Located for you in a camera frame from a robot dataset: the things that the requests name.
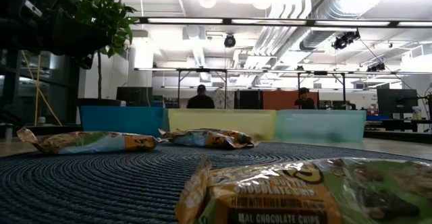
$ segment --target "translucent plastic container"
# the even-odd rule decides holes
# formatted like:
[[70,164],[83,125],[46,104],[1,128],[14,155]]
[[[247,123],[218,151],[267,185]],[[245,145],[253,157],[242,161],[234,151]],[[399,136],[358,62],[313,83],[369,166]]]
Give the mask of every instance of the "translucent plastic container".
[[366,111],[282,110],[275,139],[283,142],[362,142]]
[[274,139],[274,110],[170,109],[168,116],[171,130],[217,128],[243,132],[255,140]]
[[160,107],[81,106],[84,131],[108,131],[160,137],[168,130],[167,109]]

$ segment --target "glass wall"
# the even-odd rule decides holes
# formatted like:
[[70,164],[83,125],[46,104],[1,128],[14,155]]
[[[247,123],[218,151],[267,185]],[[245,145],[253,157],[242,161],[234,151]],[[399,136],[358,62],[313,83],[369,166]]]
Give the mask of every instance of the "glass wall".
[[[39,55],[28,51],[24,54],[25,57],[21,51],[2,52],[0,95],[4,108],[26,125],[34,124],[35,111],[39,118],[38,125],[58,125],[54,115],[63,125],[75,124],[78,65],[67,57],[46,51],[40,53],[40,59]],[[36,101],[37,78],[38,87],[53,113],[41,94]]]

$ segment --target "chocolate chip bar package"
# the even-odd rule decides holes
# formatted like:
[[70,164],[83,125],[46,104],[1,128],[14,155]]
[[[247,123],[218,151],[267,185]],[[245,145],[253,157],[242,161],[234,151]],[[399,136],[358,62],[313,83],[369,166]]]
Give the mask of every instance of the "chocolate chip bar package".
[[209,170],[185,184],[180,223],[432,223],[432,165],[321,159]]
[[251,137],[240,132],[216,129],[177,130],[164,132],[159,130],[161,138],[174,144],[186,146],[205,146],[217,148],[253,147],[257,143]]
[[21,141],[32,143],[47,154],[143,151],[153,149],[160,141],[152,136],[115,132],[72,132],[37,139],[26,128],[18,130],[17,135]]

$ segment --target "plant pot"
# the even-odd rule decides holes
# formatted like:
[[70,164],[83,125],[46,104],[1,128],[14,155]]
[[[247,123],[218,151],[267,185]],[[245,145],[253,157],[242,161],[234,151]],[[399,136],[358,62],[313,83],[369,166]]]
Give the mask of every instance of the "plant pot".
[[81,106],[121,106],[122,102],[115,99],[78,99],[78,105]]

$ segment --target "man in black shirt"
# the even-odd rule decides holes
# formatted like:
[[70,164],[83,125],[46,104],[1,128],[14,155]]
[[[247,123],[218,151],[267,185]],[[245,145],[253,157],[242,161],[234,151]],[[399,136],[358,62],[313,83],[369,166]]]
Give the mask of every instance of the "man in black shirt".
[[198,95],[192,97],[188,101],[188,109],[214,109],[215,103],[211,97],[205,94],[205,86],[199,85],[196,92]]
[[300,88],[300,98],[296,100],[295,105],[300,106],[300,109],[315,109],[315,102],[308,98],[309,89]]

